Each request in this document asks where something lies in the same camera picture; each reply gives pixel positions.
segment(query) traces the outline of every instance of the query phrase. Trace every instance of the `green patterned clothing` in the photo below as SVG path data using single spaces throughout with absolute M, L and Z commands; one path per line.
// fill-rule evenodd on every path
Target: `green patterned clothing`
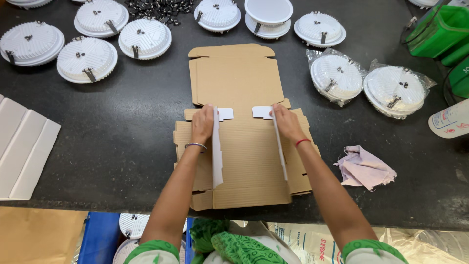
M 301 260 L 262 222 L 244 228 L 227 220 L 196 219 L 190 229 L 198 253 L 191 264 L 301 264 Z M 342 252 L 344 264 L 408 264 L 395 248 L 376 240 L 355 240 Z M 165 241 L 148 241 L 124 264 L 178 264 L 179 253 Z

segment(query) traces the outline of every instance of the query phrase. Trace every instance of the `red warning symbol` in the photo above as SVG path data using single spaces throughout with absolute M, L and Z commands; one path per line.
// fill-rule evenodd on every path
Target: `red warning symbol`
M 469 124 L 461 123 L 461 125 L 456 125 L 457 127 L 464 129 L 464 128 L 469 128 Z

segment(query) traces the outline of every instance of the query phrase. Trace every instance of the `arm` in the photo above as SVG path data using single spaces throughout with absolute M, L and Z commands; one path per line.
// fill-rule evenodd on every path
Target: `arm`
M 213 129 L 213 107 L 205 105 L 192 118 L 190 142 L 205 144 Z M 140 245 L 150 240 L 164 240 L 181 247 L 182 228 L 189 211 L 197 158 L 202 147 L 190 145 L 169 177 L 145 227 Z
M 279 104 L 274 104 L 273 110 L 279 130 L 285 137 L 295 143 L 306 139 L 296 114 Z M 311 143 L 302 141 L 297 150 L 310 179 L 319 211 L 340 250 L 342 251 L 344 246 L 353 240 L 378 240 L 363 213 Z

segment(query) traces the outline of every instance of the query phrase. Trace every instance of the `green container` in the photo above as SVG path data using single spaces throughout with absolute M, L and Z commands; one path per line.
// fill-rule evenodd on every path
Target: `green container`
M 449 82 L 454 94 L 469 98 L 469 58 L 456 67 L 449 75 Z
M 433 8 L 432 12 L 407 37 L 406 41 L 415 38 L 425 28 L 438 7 Z M 436 58 L 467 36 L 469 36 L 469 9 L 442 6 L 431 25 L 407 45 L 413 56 Z
M 469 54 L 469 37 L 459 41 L 441 56 L 444 58 L 441 63 L 445 66 L 454 67 L 464 56 Z

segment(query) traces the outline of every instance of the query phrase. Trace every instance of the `red thread bracelet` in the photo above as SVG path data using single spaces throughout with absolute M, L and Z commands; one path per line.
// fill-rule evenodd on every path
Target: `red thread bracelet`
M 298 144 L 300 144 L 300 143 L 303 142 L 303 141 L 309 141 L 309 142 L 311 142 L 311 140 L 309 140 L 309 139 L 298 140 L 298 142 L 295 144 L 295 148 L 297 148 L 297 147 L 298 147 Z

